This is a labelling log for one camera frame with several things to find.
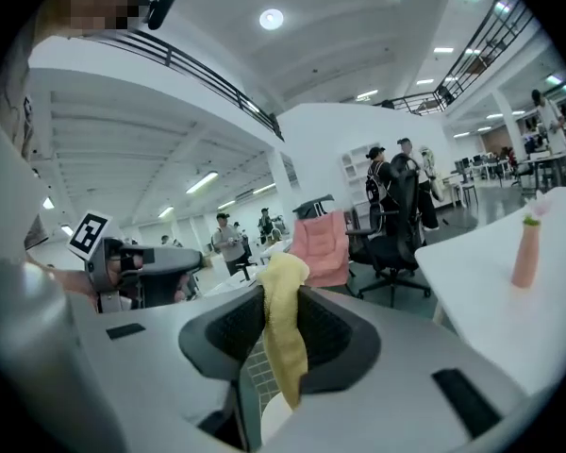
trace black cap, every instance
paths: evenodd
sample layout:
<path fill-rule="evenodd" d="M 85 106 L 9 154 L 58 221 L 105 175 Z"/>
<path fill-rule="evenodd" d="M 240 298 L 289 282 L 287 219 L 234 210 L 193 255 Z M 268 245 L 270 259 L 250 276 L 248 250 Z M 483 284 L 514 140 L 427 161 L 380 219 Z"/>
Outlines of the black cap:
<path fill-rule="evenodd" d="M 539 104 L 541 101 L 541 93 L 538 89 L 534 89 L 533 92 L 530 93 L 532 100 L 535 101 L 535 104 Z"/>
<path fill-rule="evenodd" d="M 377 147 L 377 146 L 374 146 L 374 147 L 372 147 L 372 148 L 369 150 L 369 153 L 367 154 L 367 158 L 369 158 L 369 159 L 375 159 L 375 158 L 377 158 L 377 155 L 378 155 L 379 153 L 383 153 L 384 151 L 386 151 L 386 148 L 385 148 L 385 147 Z"/>

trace round ceiling light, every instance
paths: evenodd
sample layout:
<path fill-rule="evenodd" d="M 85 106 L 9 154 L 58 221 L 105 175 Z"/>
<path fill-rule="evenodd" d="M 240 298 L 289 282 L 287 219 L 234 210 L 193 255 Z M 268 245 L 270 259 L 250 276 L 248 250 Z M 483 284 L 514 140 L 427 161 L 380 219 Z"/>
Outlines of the round ceiling light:
<path fill-rule="evenodd" d="M 283 14 L 276 8 L 263 11 L 260 15 L 260 25 L 267 30 L 276 30 L 283 25 Z"/>

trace black rectangle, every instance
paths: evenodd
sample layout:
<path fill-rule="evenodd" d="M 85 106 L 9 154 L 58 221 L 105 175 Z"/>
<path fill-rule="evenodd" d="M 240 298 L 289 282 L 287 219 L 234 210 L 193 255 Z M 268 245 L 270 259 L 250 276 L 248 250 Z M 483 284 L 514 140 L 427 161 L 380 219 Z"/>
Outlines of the black rectangle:
<path fill-rule="evenodd" d="M 107 335 L 112 341 L 115 341 L 116 339 L 121 339 L 125 336 L 129 336 L 143 331 L 144 331 L 143 326 L 134 323 L 134 324 L 126 324 L 125 326 L 108 328 Z"/>
<path fill-rule="evenodd" d="M 434 373 L 432 378 L 472 438 L 480 436 L 501 421 L 497 411 L 458 369 L 442 369 Z"/>

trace black office chair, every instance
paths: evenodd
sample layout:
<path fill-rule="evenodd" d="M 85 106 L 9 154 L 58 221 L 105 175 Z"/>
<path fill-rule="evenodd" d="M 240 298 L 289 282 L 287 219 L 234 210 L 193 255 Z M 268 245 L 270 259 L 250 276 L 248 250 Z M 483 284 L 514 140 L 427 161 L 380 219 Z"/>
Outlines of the black office chair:
<path fill-rule="evenodd" d="M 417 211 L 418 180 L 415 170 L 403 171 L 400 174 L 398 185 L 400 194 L 404 198 L 400 200 L 400 210 L 383 212 L 373 210 L 370 215 L 371 229 L 346 231 L 346 235 L 351 238 L 360 238 L 362 242 L 362 248 L 351 250 L 351 260 L 372 265 L 375 269 L 375 275 L 383 278 L 360 289 L 357 297 L 363 298 L 364 292 L 390 285 L 391 308 L 394 307 L 394 292 L 397 285 L 422 290 L 424 297 L 431 295 L 429 287 L 398 277 L 402 270 L 409 270 L 412 273 L 418 268 L 415 251 L 422 245 L 420 236 L 421 217 Z M 369 240 L 369 236 L 381 228 L 377 218 L 381 220 L 382 217 L 393 214 L 398 215 L 397 234 L 391 237 L 378 235 Z M 386 268 L 390 269 L 389 273 L 383 271 Z"/>

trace pink chair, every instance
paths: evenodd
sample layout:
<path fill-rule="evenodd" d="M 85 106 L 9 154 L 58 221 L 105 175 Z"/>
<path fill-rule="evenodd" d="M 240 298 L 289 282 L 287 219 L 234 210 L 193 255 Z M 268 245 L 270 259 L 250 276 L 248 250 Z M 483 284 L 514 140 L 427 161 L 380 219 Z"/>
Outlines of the pink chair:
<path fill-rule="evenodd" d="M 290 253 L 310 267 L 307 285 L 345 285 L 348 280 L 348 237 L 343 211 L 296 220 Z"/>

